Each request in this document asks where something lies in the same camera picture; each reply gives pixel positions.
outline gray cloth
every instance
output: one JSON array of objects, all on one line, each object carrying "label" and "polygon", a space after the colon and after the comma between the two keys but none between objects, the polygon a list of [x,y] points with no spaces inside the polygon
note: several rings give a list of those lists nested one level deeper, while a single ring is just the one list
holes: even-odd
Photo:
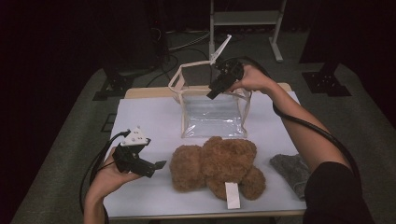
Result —
[{"label": "gray cloth", "polygon": [[303,158],[299,154],[294,156],[278,154],[270,160],[270,164],[286,179],[297,196],[303,200],[305,184],[310,176]]}]

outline gray carpet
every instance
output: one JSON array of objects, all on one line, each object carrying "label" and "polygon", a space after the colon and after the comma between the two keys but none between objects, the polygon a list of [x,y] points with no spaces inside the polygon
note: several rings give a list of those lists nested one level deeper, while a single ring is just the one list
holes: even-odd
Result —
[{"label": "gray carpet", "polygon": [[[376,223],[388,224],[396,220],[396,132],[375,102],[362,87],[359,78],[340,65],[335,74],[352,96],[329,97],[312,94],[302,72],[318,71],[321,64],[298,64],[307,33],[280,33],[278,45],[283,63],[277,63],[268,44],[270,34],[245,35],[223,51],[222,57],[248,56],[268,70],[275,81],[288,82],[300,103],[328,126],[355,157],[363,182],[363,193]],[[185,44],[196,35],[169,35],[170,48]],[[208,45],[194,46],[207,55]],[[205,60],[196,50],[174,53],[178,64]],[[175,58],[163,65],[170,69]],[[145,87],[158,70],[135,80],[133,87]],[[172,76],[176,68],[169,72]],[[117,112],[120,97],[106,101],[92,98],[106,80],[103,70],[97,71],[78,97],[73,109],[53,143],[35,182],[22,202],[12,223],[82,223],[79,211],[78,189],[81,178],[96,153],[110,138],[102,132],[107,117]],[[191,85],[202,84],[208,77],[198,77]],[[166,86],[168,79],[161,76],[150,87]],[[213,220],[166,220],[165,224],[211,223]],[[148,220],[113,220],[111,223],[148,223]],[[267,218],[227,218],[218,223],[267,223]],[[277,217],[277,223],[302,223],[301,217]]]}]

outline table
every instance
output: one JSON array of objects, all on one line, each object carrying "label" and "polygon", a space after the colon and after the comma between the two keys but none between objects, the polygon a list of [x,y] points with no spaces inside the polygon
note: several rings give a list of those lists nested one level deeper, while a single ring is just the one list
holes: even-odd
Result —
[{"label": "table", "polygon": [[[290,91],[288,84],[280,85]],[[297,100],[294,92],[290,91],[290,95]],[[167,163],[152,178],[143,177],[127,183],[108,195],[104,204],[111,219],[278,217],[304,213],[305,202],[298,199],[269,164],[276,154],[295,155],[297,150],[280,118],[272,107],[269,109],[271,100],[258,92],[253,93],[246,128],[247,139],[258,147],[254,164],[267,179],[264,194],[256,201],[248,201],[241,195],[241,208],[229,210],[227,203],[217,199],[208,188],[188,193],[176,192],[172,188],[169,171],[172,153],[181,145],[201,146],[207,139],[180,138],[181,108],[171,96],[168,88],[130,89],[125,99],[120,100],[112,136],[139,125],[145,136],[151,139],[140,157],[150,162],[167,160]]]}]

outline black curtain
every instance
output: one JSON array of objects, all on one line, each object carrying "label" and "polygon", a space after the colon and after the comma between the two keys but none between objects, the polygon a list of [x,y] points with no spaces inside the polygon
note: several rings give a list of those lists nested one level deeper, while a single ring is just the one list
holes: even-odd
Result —
[{"label": "black curtain", "polygon": [[13,218],[81,90],[100,68],[88,15],[85,1],[0,3],[0,223]]},{"label": "black curtain", "polygon": [[344,64],[396,127],[395,11],[391,0],[319,1],[300,63]]}]

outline white shelf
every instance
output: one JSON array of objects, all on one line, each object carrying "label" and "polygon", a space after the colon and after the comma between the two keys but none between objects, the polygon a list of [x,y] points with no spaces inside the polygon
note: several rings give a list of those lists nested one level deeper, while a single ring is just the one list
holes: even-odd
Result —
[{"label": "white shelf", "polygon": [[215,12],[214,25],[264,25],[276,24],[279,11]]},{"label": "white shelf", "polygon": [[269,38],[270,45],[276,57],[276,61],[283,62],[282,55],[277,46],[277,36],[282,23],[283,14],[287,0],[281,0],[279,10],[268,11],[215,11],[214,1],[210,1],[210,40],[209,40],[209,55],[215,52],[215,26],[227,25],[268,25],[274,24],[274,35]]}]

